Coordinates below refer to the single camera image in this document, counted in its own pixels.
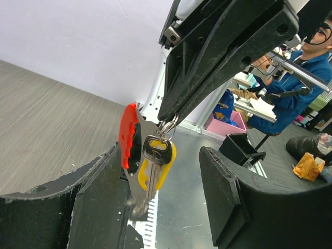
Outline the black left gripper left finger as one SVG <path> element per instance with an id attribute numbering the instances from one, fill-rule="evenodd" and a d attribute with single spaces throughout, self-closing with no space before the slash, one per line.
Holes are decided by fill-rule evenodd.
<path id="1" fill-rule="evenodd" d="M 1 196 L 1 248 L 111 248 L 120 147 L 31 190 Z"/>

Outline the silver keys with yellow tag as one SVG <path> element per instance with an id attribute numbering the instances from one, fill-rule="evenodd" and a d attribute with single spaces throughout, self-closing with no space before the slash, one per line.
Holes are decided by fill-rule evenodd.
<path id="1" fill-rule="evenodd" d="M 142 158 L 138 171 L 138 182 L 146 191 L 145 201 L 149 202 L 159 190 L 176 158 L 176 148 L 167 134 L 175 131 L 178 115 L 172 121 L 157 126 L 151 121 L 140 122 Z"/>

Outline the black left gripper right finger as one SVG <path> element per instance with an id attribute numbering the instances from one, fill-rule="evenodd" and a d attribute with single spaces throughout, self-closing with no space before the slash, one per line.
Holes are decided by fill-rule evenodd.
<path id="1" fill-rule="evenodd" d="M 291 188 L 210 147 L 199 162 L 215 247 L 331 248 L 331 184 Z"/>

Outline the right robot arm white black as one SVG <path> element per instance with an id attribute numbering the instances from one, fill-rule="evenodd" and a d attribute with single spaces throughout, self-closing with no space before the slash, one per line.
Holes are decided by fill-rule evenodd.
<path id="1" fill-rule="evenodd" d="M 212 91 L 293 37 L 298 16 L 288 1 L 203 1 L 181 23 L 170 12 L 160 41 L 165 62 L 158 120 L 182 122 Z"/>

